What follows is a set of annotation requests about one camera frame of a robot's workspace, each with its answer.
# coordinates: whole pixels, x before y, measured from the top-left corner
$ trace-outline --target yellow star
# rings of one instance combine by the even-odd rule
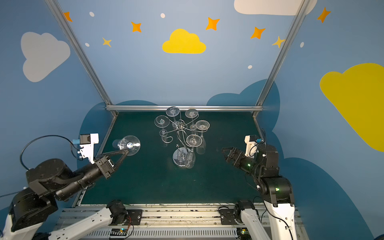
[[[213,19],[208,18],[208,26],[207,26],[206,30],[213,29],[216,31],[216,24],[218,23],[218,21],[219,21],[219,19],[213,20]]]
[[[104,38],[103,38],[103,40],[104,40],[103,45],[108,45],[108,46],[111,48],[111,45],[110,45],[109,43],[110,43],[110,41],[112,41],[112,40],[107,41],[107,40],[105,40]]]
[[[279,46],[279,48],[280,48],[281,43],[284,42],[284,41],[285,41],[285,39],[281,40],[281,39],[280,39],[280,36],[278,36],[278,37],[277,37],[277,42],[274,43],[274,44],[272,44],[272,46],[273,46],[273,45],[277,45],[277,46]]]
[[[263,33],[264,30],[265,30],[265,28],[264,29],[258,29],[257,27],[255,27],[255,32],[251,36],[251,39],[253,39],[253,38],[260,39],[262,37],[262,33]]]
[[[65,18],[68,20],[68,21],[72,21],[72,19],[70,18],[70,12],[66,12],[66,13],[64,13],[64,16],[65,16]]]
[[[323,23],[324,20],[325,20],[325,18],[326,18],[326,17],[328,16],[328,14],[330,14],[330,13],[331,13],[330,11],[328,12],[328,11],[324,8],[322,14],[317,18],[317,20],[321,20],[321,22]]]
[[[134,32],[134,31],[139,31],[139,32],[141,32],[141,30],[140,30],[140,25],[141,25],[141,23],[138,23],[138,24],[133,23],[133,22],[131,22],[131,23],[132,23],[132,25],[133,25],[133,30],[132,30],[132,32]]]

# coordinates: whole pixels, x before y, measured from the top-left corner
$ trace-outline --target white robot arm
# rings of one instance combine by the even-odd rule
[[[127,221],[127,210],[124,205],[114,200],[97,213],[89,216],[66,228],[53,231],[48,234],[41,234],[34,237],[37,229],[43,224],[38,223],[17,231],[12,231],[12,217],[8,215],[3,237],[0,240],[78,240],[94,230],[110,224],[124,224]]]
[[[253,240],[271,240],[267,235],[264,227],[259,221],[259,216],[251,202],[238,202],[235,208],[240,211],[240,218],[247,227],[249,234]],[[269,221],[271,223],[271,233],[273,240],[297,240],[294,212],[295,207],[291,204],[278,204],[274,207],[273,204],[264,201],[268,210]]]

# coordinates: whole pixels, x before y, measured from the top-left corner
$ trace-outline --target green tabletop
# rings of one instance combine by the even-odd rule
[[[114,199],[124,204],[224,203],[252,200],[259,195],[247,184],[255,186],[252,178],[248,176],[246,181],[245,173],[226,163],[221,153],[223,147],[245,151],[244,137],[258,135],[250,112],[200,112],[198,120],[210,123],[204,134],[207,149],[203,155],[196,154],[191,169],[178,168],[172,161],[178,143],[175,132],[169,134],[174,140],[167,147],[161,146],[160,128],[154,119],[163,114],[119,113],[104,152],[114,151],[112,142],[126,135],[139,138],[140,151],[126,157],[110,179],[100,179],[87,190],[82,204],[107,204]]]

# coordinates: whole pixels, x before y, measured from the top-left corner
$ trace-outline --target black cable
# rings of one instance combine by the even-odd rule
[[[255,198],[257,198],[257,197],[260,198],[263,201],[263,199],[260,196],[256,196],[256,197],[253,198],[252,203],[255,202]]]
[[[252,149],[254,148],[254,147],[256,147],[258,144],[256,144],[256,145],[254,145],[253,147],[251,147],[251,149],[249,150],[249,156],[250,157],[253,157],[255,154],[253,154],[252,156],[251,156],[251,151],[252,151]]]
[[[255,202],[255,198],[260,198],[261,200],[263,200],[260,196],[255,196],[254,198],[253,198],[253,200],[252,200],[252,204]],[[256,210],[256,213],[257,213],[257,217],[259,218],[259,221],[260,221],[260,215],[259,215],[259,211],[257,210],[257,209],[255,209]]]
[[[132,231],[131,231],[130,235],[129,235],[128,237],[124,238],[123,240],[125,240],[125,239],[129,238],[129,237],[132,235],[132,233],[133,233],[133,230],[135,230],[135,226],[134,226],[133,224],[131,224],[131,226],[132,226]]]
[[[263,214],[262,214],[262,218],[261,218],[260,222],[263,221],[263,216],[264,216],[264,213],[265,213],[265,212],[266,212],[266,209],[265,209],[265,211],[264,211]]]
[[[283,221],[283,222],[285,223],[285,225],[287,225],[287,228],[288,228],[288,230],[289,230],[289,234],[291,234],[291,239],[293,240],[292,232],[291,232],[291,229],[289,229],[289,226],[288,226],[287,222],[284,221],[283,219],[279,218],[279,217],[275,217],[275,216],[273,216],[273,215],[269,212],[268,208],[266,207],[265,202],[264,202],[264,206],[265,206],[265,210],[268,211],[268,214],[269,214],[269,215],[271,215],[272,217],[277,218],[277,219]]]
[[[247,174],[244,175],[244,178],[245,178],[245,181],[247,182],[247,184],[248,184],[251,188],[255,189],[256,191],[259,191],[256,187],[252,186],[252,184],[250,184],[250,183],[248,182],[248,180],[247,180]]]
[[[1,195],[0,197],[6,197],[6,196],[9,196],[9,195],[13,195],[13,194],[19,193],[19,192],[21,192],[21,191],[4,194],[4,195]]]
[[[24,165],[23,163],[23,153],[25,151],[25,149],[33,142],[35,142],[36,140],[39,140],[41,138],[44,138],[44,137],[61,137],[61,138],[64,138],[65,140],[67,140],[70,144],[71,144],[71,154],[72,156],[74,156],[77,160],[79,161],[82,161],[82,159],[79,159],[78,157],[76,157],[74,154],[73,154],[73,151],[72,151],[72,147],[74,147],[76,150],[78,150],[74,145],[73,143],[71,142],[71,140],[69,140],[68,138],[66,137],[63,137],[63,136],[60,136],[60,135],[45,135],[45,136],[42,136],[42,137],[38,137],[38,138],[35,138],[33,139],[32,141],[30,141],[27,145],[25,145],[25,147],[23,148],[22,152],[20,153],[20,163],[22,164],[22,166],[26,169],[26,170],[29,170],[29,168],[26,167],[26,165]]]
[[[217,210],[219,211],[219,210],[222,209],[223,207],[226,207],[226,208],[230,209],[230,208],[227,207],[227,206],[221,206],[221,207],[219,207]]]

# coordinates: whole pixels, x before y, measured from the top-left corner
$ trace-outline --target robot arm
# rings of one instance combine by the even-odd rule
[[[98,142],[98,137],[96,139],[94,134],[88,134],[88,136],[88,140],[92,143]],[[74,172],[61,159],[49,159],[40,163],[36,168],[29,169],[26,172],[28,188],[13,198],[3,230],[3,237],[0,237],[0,240],[74,240],[100,226],[125,221],[126,210],[124,206],[121,202],[114,201],[98,214],[66,229],[52,232],[49,238],[44,238],[44,235],[34,237],[35,232],[47,217],[57,211],[56,199],[67,201],[81,189],[93,185],[99,178],[103,176],[106,179],[110,178],[111,174],[117,171],[124,158],[129,154],[128,149],[123,149],[104,153],[93,159],[93,144],[92,151],[89,149],[89,152],[92,154],[85,153],[85,155],[89,158],[90,163]],[[110,157],[117,154],[122,156],[114,163]]]
[[[119,200],[114,200],[92,216],[89,216],[66,228],[35,235],[37,229],[43,224],[38,223],[17,231],[12,231],[12,217],[8,215],[4,237],[1,240],[78,240],[88,233],[108,226],[110,224],[124,224],[127,221],[127,210]]]
[[[260,141],[261,139],[256,139],[255,136],[246,136],[245,142],[249,152],[244,153],[235,147],[223,148],[222,152],[227,163],[253,177],[269,213],[272,239],[297,240],[292,186],[288,179],[279,175],[276,148],[265,142],[254,144]],[[269,240],[254,209],[250,201],[238,202],[235,206],[235,217],[246,225],[253,240]]]

